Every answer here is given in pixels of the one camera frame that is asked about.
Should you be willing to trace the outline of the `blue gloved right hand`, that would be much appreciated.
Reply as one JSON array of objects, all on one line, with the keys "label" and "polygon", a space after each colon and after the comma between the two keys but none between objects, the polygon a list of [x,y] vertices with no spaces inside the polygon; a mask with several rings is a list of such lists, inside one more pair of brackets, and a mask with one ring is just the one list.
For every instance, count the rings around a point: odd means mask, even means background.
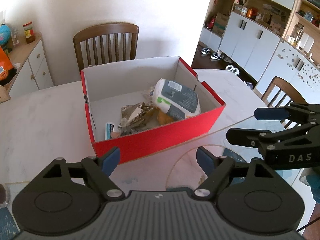
[{"label": "blue gloved right hand", "polygon": [[314,200],[320,203],[319,167],[305,168],[300,176],[300,181],[310,187]]}]

